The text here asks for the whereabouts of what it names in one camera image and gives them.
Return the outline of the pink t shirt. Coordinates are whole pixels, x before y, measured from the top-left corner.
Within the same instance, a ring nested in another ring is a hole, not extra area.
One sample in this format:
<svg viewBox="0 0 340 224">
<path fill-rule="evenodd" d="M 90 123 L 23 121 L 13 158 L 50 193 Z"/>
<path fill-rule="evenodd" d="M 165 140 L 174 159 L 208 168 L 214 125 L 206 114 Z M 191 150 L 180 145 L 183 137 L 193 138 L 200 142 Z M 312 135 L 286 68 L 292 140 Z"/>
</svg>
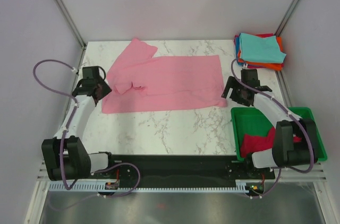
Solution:
<svg viewBox="0 0 340 224">
<path fill-rule="evenodd" d="M 160 56 L 134 38 L 107 72 L 104 114 L 226 107 L 219 56 Z"/>
</svg>

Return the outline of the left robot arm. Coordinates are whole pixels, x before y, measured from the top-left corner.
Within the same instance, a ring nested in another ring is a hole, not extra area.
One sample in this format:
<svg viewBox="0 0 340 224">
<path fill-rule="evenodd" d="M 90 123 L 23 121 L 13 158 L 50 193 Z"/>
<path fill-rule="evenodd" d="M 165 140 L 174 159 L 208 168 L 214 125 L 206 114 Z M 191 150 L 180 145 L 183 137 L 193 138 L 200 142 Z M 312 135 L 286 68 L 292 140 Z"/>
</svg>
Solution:
<svg viewBox="0 0 340 224">
<path fill-rule="evenodd" d="M 82 68 L 82 79 L 72 92 L 74 101 L 52 139 L 41 145 L 48 177 L 52 181 L 88 178 L 98 171 L 105 178 L 116 174 L 116 164 L 109 160 L 108 152 L 89 154 L 81 139 L 90 115 L 97 104 L 111 93 L 100 73 L 100 66 Z"/>
</svg>

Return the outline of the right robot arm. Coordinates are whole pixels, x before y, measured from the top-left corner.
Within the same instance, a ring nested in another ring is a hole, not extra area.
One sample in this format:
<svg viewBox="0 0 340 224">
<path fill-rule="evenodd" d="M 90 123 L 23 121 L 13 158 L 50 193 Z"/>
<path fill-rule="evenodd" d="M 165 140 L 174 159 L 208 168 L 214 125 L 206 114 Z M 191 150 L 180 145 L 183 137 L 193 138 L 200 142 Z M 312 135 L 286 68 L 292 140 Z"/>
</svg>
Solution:
<svg viewBox="0 0 340 224">
<path fill-rule="evenodd" d="M 309 173 L 318 161 L 318 136 L 314 120 L 302 118 L 284 106 L 270 87 L 261 85 L 256 69 L 242 69 L 241 78 L 228 77 L 222 98 L 254 107 L 271 123 L 267 136 L 243 137 L 240 155 L 244 174 L 256 178 L 263 168 L 289 168 Z"/>
</svg>

